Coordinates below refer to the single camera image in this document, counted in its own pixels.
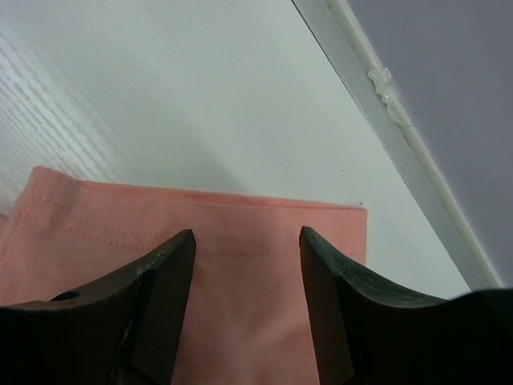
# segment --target pink cloth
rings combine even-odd
[[[35,168],[0,219],[0,305],[48,300],[182,229],[196,264],[172,383],[319,383],[298,236],[308,225],[363,263],[366,211],[74,180]]]

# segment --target white tabletop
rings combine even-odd
[[[289,0],[0,0],[0,211],[33,166],[369,210],[367,265],[468,291]]]

